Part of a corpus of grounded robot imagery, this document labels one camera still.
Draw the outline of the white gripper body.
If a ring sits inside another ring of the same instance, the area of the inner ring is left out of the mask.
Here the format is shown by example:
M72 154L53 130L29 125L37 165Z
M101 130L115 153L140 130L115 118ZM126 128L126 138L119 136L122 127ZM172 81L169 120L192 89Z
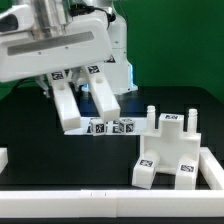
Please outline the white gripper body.
M18 3L0 13L0 82L83 65L112 55L104 12L70 16L61 3Z

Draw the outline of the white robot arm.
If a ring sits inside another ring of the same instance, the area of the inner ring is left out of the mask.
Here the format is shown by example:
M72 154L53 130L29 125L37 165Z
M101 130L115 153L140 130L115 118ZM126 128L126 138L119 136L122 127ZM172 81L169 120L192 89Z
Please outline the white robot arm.
M137 87L127 60L127 25L113 0L15 0L0 13L0 82L102 69L116 94Z

